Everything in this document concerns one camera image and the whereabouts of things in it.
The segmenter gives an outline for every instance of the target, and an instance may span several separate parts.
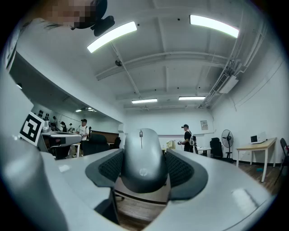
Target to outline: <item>gray computer mouse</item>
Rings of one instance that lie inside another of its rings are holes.
[[[148,128],[130,132],[126,137],[121,169],[123,184],[136,193],[151,193],[160,189],[167,177],[158,134]]]

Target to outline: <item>security camera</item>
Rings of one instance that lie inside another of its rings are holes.
[[[122,62],[120,60],[116,60],[116,66],[121,67],[122,66]]]

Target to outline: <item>table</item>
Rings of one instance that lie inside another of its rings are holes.
[[[262,143],[256,143],[256,144],[249,144],[247,146],[244,146],[242,148],[237,148],[238,151],[238,157],[237,157],[237,167],[239,167],[239,151],[250,151],[250,155],[251,155],[251,160],[250,160],[250,165],[252,164],[252,160],[253,160],[253,151],[265,151],[265,162],[264,162],[264,171],[263,171],[263,176],[262,176],[262,182],[264,182],[265,176],[266,176],[266,170],[267,170],[267,163],[268,163],[268,149],[275,144],[275,148],[274,148],[274,155],[273,155],[273,167],[275,167],[275,162],[276,162],[276,140],[277,138],[271,138],[268,139]]]
[[[199,148],[197,148],[198,149],[198,151],[203,151],[203,156],[207,156],[207,151],[208,150],[211,150],[211,148],[205,148],[205,147],[199,147]]]
[[[72,144],[72,145],[77,146],[77,153],[76,153],[76,155],[77,155],[77,158],[78,158],[78,157],[79,157],[80,143],[75,143],[75,144]]]

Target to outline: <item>wooden floor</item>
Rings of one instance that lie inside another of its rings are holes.
[[[263,168],[262,166],[239,163],[239,168],[259,184],[263,185],[272,195],[278,193],[283,181],[283,177],[281,176],[276,185],[274,185],[280,172],[279,167],[268,166],[263,183],[261,182],[263,172],[257,171],[257,168]],[[130,199],[123,201],[117,200],[117,207],[120,225],[131,231],[143,230],[165,209],[165,207],[145,204]]]

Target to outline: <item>black shirt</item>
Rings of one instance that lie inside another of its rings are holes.
[[[189,131],[185,132],[185,140],[188,139],[190,141],[191,138],[191,133]],[[190,148],[190,142],[185,143],[185,149]]]

